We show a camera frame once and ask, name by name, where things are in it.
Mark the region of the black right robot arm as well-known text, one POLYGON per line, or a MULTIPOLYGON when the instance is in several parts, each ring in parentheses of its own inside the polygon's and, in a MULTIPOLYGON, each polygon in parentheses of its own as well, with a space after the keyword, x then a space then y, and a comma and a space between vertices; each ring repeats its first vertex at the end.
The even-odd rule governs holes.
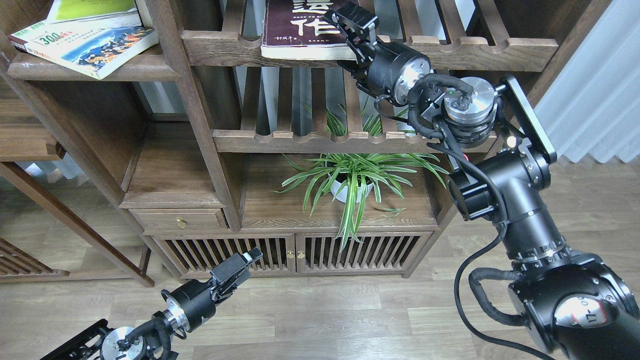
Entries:
POLYGON ((378 101, 407 106, 407 123, 439 140, 429 146, 448 157, 446 187, 462 217, 487 219, 498 231, 455 274, 454 301, 466 327, 484 341, 545 360, 556 349, 571 360, 637 360, 633 293, 598 255, 571 249, 540 196, 557 154, 514 76, 493 85, 432 73, 426 55, 379 39, 377 16, 353 2, 323 17, 355 54, 338 63, 357 87, 378 101), (537 349, 480 333, 463 312, 464 269, 499 243, 512 269, 474 269, 471 291, 494 321, 526 328, 537 349))

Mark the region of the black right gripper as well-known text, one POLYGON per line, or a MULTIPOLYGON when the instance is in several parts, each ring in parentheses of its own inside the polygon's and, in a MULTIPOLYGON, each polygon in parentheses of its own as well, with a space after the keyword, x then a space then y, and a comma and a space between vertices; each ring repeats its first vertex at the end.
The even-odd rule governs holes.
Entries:
POLYGON ((377 40, 379 18, 353 2, 336 10, 329 9, 323 18, 345 36, 356 60, 338 60, 337 64, 356 80, 356 86, 373 98, 388 95, 394 106, 407 104, 409 91, 431 72, 430 59, 398 42, 377 40))

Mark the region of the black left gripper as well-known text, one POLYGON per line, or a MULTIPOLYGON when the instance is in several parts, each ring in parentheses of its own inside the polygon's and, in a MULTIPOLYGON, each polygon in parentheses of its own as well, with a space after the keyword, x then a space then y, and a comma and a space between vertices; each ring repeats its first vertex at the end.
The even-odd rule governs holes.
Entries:
POLYGON ((242 254, 234 253, 210 271, 210 281, 192 279, 172 292, 163 289, 161 296, 167 310, 162 314, 172 329, 192 332, 215 316, 217 306, 250 278, 250 266, 262 257, 258 247, 242 254))

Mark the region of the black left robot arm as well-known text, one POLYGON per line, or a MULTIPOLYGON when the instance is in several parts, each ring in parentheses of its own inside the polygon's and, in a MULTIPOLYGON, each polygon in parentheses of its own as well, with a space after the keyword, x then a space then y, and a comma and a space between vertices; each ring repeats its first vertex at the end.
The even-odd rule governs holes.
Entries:
POLYGON ((234 253, 210 272, 201 282, 187 281, 172 292, 163 289, 167 309, 154 313, 151 320, 132 328, 109 328, 101 319, 46 354, 44 360, 87 360, 96 354, 101 360, 175 360, 172 337, 186 338, 215 316, 217 305, 226 301, 238 286, 251 276, 249 268, 263 257, 258 247, 234 253))

